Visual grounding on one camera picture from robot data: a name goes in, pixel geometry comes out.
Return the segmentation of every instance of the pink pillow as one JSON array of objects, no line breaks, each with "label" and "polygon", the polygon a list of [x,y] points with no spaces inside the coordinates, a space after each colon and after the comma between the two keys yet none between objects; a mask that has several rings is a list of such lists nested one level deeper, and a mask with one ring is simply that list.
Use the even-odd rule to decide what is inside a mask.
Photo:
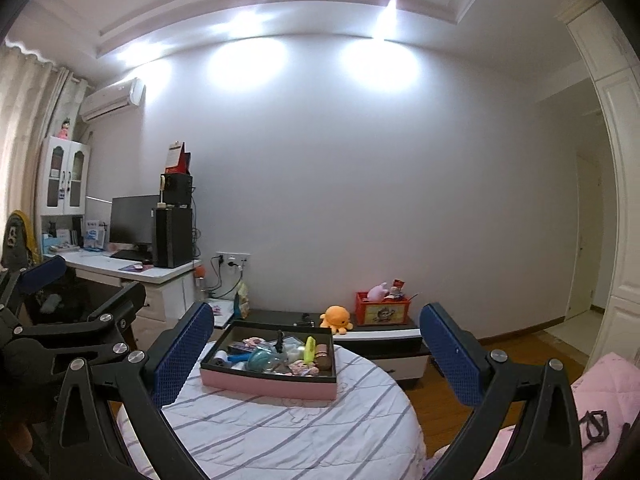
[{"label": "pink pillow", "polygon": [[[585,412],[604,410],[609,419],[609,436],[592,444],[582,454],[582,480],[594,480],[616,452],[622,425],[633,424],[640,411],[640,370],[616,354],[601,357],[571,386],[578,418]],[[514,426],[500,430],[475,479],[481,479],[498,466]],[[585,425],[580,425],[582,445],[589,442]]]}]

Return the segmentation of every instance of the computer tower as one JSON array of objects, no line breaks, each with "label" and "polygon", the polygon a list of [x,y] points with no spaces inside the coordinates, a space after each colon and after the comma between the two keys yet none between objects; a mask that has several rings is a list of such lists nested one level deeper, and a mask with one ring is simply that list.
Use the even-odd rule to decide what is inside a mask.
[{"label": "computer tower", "polygon": [[173,269],[193,259],[193,210],[154,209],[153,260],[156,267]]},{"label": "computer tower", "polygon": [[193,177],[185,173],[163,173],[164,191],[162,201],[175,207],[191,207]]}]

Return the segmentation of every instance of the cable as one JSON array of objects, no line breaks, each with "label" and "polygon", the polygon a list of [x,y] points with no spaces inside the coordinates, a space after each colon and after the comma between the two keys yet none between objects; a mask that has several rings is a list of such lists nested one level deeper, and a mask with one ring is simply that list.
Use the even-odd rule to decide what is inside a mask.
[{"label": "cable", "polygon": [[236,289],[236,286],[238,286],[238,284],[242,281],[242,275],[243,274],[244,274],[244,266],[240,267],[240,277],[238,278],[238,281],[236,282],[236,284],[234,286],[232,286],[224,294],[220,294],[220,296],[214,296],[213,299],[214,300],[222,300],[227,294],[229,294],[230,292],[233,292]]},{"label": "cable", "polygon": [[216,266],[213,263],[214,258],[215,256],[212,256],[211,259],[209,260],[209,263],[211,264],[211,268],[213,269],[213,273],[216,275],[218,282],[216,283],[216,285],[208,287],[207,288],[208,292],[213,292],[214,290],[218,290],[222,286],[222,274],[220,273],[220,267],[222,266],[222,256],[217,257],[217,260],[218,260],[217,271],[216,271]]},{"label": "cable", "polygon": [[194,187],[191,188],[191,203],[193,203],[193,227],[191,229],[191,243],[193,244],[193,259],[199,258],[201,256],[200,249],[198,248],[198,239],[202,235],[200,230],[198,229],[198,209],[196,208],[196,200],[193,197],[193,192],[196,189]]}]

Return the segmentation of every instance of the curtain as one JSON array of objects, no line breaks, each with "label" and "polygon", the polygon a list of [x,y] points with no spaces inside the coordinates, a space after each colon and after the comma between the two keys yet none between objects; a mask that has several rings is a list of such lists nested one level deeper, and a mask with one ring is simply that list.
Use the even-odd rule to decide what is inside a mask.
[{"label": "curtain", "polygon": [[0,236],[8,215],[20,209],[35,223],[40,149],[65,118],[78,115],[87,81],[54,69],[18,47],[0,44]]}]

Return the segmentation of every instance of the toy box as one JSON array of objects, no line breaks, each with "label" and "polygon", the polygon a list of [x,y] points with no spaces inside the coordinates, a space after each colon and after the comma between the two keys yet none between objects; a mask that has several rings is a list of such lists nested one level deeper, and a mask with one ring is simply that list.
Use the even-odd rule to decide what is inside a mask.
[{"label": "toy box", "polygon": [[409,319],[411,300],[367,301],[366,292],[356,292],[356,320],[358,325],[402,325]]},{"label": "toy box", "polygon": [[[306,341],[307,337],[312,336],[316,344],[326,345],[327,355],[332,362],[331,370],[320,372],[313,377],[297,377],[235,370],[213,364],[216,353],[219,350],[226,350],[231,343],[254,336],[266,341],[274,340],[278,336],[278,330],[282,330],[286,335],[293,335],[300,341]],[[338,391],[334,338],[328,328],[282,326],[234,320],[200,362],[200,377],[205,386],[246,394],[288,399],[333,400]]]}]

